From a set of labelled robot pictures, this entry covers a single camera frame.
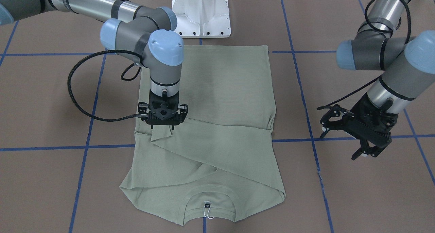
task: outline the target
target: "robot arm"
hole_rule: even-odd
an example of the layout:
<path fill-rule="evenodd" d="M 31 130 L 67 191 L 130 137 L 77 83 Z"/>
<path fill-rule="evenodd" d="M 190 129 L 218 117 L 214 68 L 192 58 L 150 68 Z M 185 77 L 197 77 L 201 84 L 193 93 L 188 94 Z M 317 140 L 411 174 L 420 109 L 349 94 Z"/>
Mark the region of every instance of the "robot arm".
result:
<path fill-rule="evenodd" d="M 329 109 L 320 120 L 320 138 L 331 130 L 343 130 L 360 140 L 352 160 L 361 154 L 377 157 L 392 142 L 390 130 L 398 113 L 435 82 L 435 31 L 415 39 L 390 39 L 403 9 L 400 0 L 376 0 L 366 17 L 371 25 L 364 22 L 355 39 L 337 49 L 337 64 L 343 69 L 385 70 L 352 109 L 338 104 L 318 108 Z M 341 120 L 329 120 L 341 115 Z"/>
<path fill-rule="evenodd" d="M 104 47 L 134 52 L 119 55 L 150 69 L 149 104 L 139 103 L 137 117 L 151 128 L 173 128 L 184 121 L 187 105 L 178 104 L 184 44 L 174 32 L 177 18 L 170 8 L 151 9 L 128 0 L 0 0 L 0 25 L 53 10 L 104 22 L 100 32 Z"/>

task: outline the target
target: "light blue cap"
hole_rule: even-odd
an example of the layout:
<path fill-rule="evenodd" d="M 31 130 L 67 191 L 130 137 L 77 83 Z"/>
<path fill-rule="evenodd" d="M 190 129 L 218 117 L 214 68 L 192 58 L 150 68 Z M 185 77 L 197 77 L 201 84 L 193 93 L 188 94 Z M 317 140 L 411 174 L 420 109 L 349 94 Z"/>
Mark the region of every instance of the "light blue cap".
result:
<path fill-rule="evenodd" d="M 116 48 L 116 31 L 121 23 L 118 19 L 108 19 L 104 22 L 100 31 L 101 44 L 108 50 L 114 50 Z"/>
<path fill-rule="evenodd" d="M 163 64 L 177 66 L 183 63 L 183 39 L 173 31 L 161 29 L 151 33 L 148 48 L 153 56 Z"/>
<path fill-rule="evenodd" d="M 422 72 L 435 74 L 435 30 L 424 31 L 405 47 L 405 58 Z"/>
<path fill-rule="evenodd" d="M 175 15 L 174 11 L 172 11 L 168 7 L 159 7 L 159 8 L 166 12 L 166 14 L 169 17 L 169 20 L 171 21 L 171 30 L 175 31 L 175 29 L 177 28 L 177 16 Z"/>
<path fill-rule="evenodd" d="M 338 67 L 340 67 L 341 69 L 356 70 L 351 40 L 343 41 L 340 43 L 337 48 L 336 59 Z"/>
<path fill-rule="evenodd" d="M 0 3 L 0 26 L 11 24 L 14 22 L 14 18 L 11 13 Z"/>

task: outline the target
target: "black cable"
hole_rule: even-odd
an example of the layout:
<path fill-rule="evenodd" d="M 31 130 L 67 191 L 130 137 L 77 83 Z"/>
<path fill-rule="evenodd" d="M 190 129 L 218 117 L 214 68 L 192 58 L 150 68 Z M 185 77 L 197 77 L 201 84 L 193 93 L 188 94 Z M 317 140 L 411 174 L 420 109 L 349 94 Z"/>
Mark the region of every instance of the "black cable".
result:
<path fill-rule="evenodd" d="M 370 5 L 373 3 L 373 2 L 375 2 L 376 0 L 371 0 L 369 3 L 368 3 L 368 5 L 367 5 L 367 7 L 365 8 L 365 11 L 364 11 L 364 17 L 365 17 L 365 21 L 367 22 L 367 24 L 373 29 L 373 30 L 376 30 L 376 31 L 378 31 L 378 32 L 382 32 L 382 33 L 393 33 L 393 30 L 381 30 L 381 29 L 378 29 L 378 28 L 376 28 L 374 25 L 372 25 L 372 23 L 369 21 L 369 19 L 368 19 L 368 8 L 370 7 Z M 406 35 L 406 40 L 405 40 L 405 44 L 407 44 L 408 42 L 409 42 L 409 38 L 411 37 L 411 12 L 409 11 L 409 7 L 408 7 L 408 5 L 407 5 L 407 3 L 404 1 L 404 0 L 399 0 L 402 4 L 403 4 L 403 6 L 404 6 L 404 8 L 405 8 L 405 10 L 406 10 L 406 17 L 407 17 L 407 35 Z"/>
<path fill-rule="evenodd" d="M 349 97 L 349 96 L 351 96 L 351 95 L 356 94 L 357 92 L 360 92 L 360 91 L 361 91 L 362 89 L 364 89 L 365 87 L 367 87 L 367 86 L 369 86 L 370 84 L 374 83 L 378 78 L 379 78 L 379 77 L 374 78 L 373 80 L 371 80 L 370 82 L 366 83 L 364 86 L 360 87 L 359 89 L 357 89 L 357 90 L 355 90 L 355 91 L 353 91 L 353 92 L 347 94 L 346 96 L 344 96 L 344 97 L 342 97 L 342 98 L 339 98 L 338 100 L 336 100 L 336 101 L 334 101 L 334 102 L 331 102 L 331 103 L 329 103 L 329 104 L 327 104 L 327 105 L 325 105 L 325 106 L 331 106 L 331 105 L 333 105 L 333 104 L 336 104 L 336 103 L 338 103 L 338 102 L 344 100 L 345 98 L 347 98 L 347 97 Z M 322 107 L 325 107 L 325 106 L 317 107 L 317 110 L 321 110 L 321 109 L 323 109 Z"/>
<path fill-rule="evenodd" d="M 123 80 L 123 81 L 133 81 L 135 78 L 137 78 L 137 76 L 139 75 L 139 73 L 140 73 L 140 69 L 142 69 L 141 67 L 139 67 L 139 69 L 137 69 L 137 72 L 136 72 L 136 74 L 135 74 L 135 76 L 134 77 L 132 77 L 132 78 L 124 78 L 124 75 L 133 67 L 133 66 L 135 66 L 135 64 L 131 64 L 131 65 L 129 65 L 125 70 L 124 70 L 124 72 L 121 74 L 121 80 Z"/>
<path fill-rule="evenodd" d="M 73 69 L 71 69 L 70 74 L 68 75 L 68 81 L 67 81 L 67 87 L 68 87 L 68 93 L 70 94 L 71 100 L 73 101 L 74 105 L 77 107 L 77 109 L 79 109 L 83 114 L 87 115 L 90 118 L 96 119 L 96 120 L 101 120 L 101 121 L 120 121 L 120 120 L 126 120 L 129 118 L 136 118 L 138 117 L 137 114 L 132 114 L 132 115 L 128 115 L 125 116 L 123 118 L 116 118 L 116 119 L 105 119 L 105 118 L 99 118 L 96 117 L 95 115 L 92 115 L 88 112 L 86 112 L 76 101 L 76 98 L 74 98 L 73 95 L 73 91 L 71 89 L 71 78 L 73 77 L 74 72 L 78 69 L 79 66 L 81 66 L 81 64 L 83 64 L 84 62 L 86 62 L 87 60 L 94 58 L 96 56 L 99 55 L 104 55 L 104 54 L 108 54 L 108 53 L 126 53 L 126 54 L 131 54 L 134 56 L 139 57 L 140 62 L 142 62 L 142 56 L 139 55 L 138 53 L 132 52 L 132 51 L 127 51 L 127 50 L 106 50 L 106 51 L 101 51 L 101 52 L 97 52 L 97 53 L 93 53 L 91 55 L 86 56 L 85 58 L 83 58 L 82 60 L 80 60 L 79 62 L 77 62 L 77 64 L 73 67 Z"/>

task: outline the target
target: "white string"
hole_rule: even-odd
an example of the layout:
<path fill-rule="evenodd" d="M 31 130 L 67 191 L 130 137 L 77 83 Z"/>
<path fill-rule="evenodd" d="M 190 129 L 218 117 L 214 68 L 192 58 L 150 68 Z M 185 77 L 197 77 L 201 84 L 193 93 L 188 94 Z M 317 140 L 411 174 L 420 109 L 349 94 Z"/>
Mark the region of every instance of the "white string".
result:
<path fill-rule="evenodd" d="M 208 216 L 208 214 L 210 213 L 210 209 L 211 209 L 211 205 L 210 205 L 210 207 L 208 208 L 207 215 L 205 215 L 205 205 L 204 205 L 204 208 L 202 208 L 202 210 L 203 210 L 203 212 L 204 212 L 204 217 L 206 217 L 206 218 L 208 218 L 208 219 L 214 219 L 215 217 L 211 217 L 211 218 L 210 218 L 210 216 Z"/>

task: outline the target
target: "white mount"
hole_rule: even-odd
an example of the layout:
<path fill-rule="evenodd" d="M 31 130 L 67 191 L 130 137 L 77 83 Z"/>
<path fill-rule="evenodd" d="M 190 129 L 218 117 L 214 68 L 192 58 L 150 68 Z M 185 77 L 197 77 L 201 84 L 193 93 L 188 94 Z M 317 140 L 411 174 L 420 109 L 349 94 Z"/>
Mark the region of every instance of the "white mount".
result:
<path fill-rule="evenodd" d="M 228 0 L 172 0 L 176 33 L 183 38 L 218 38 L 231 35 Z"/>

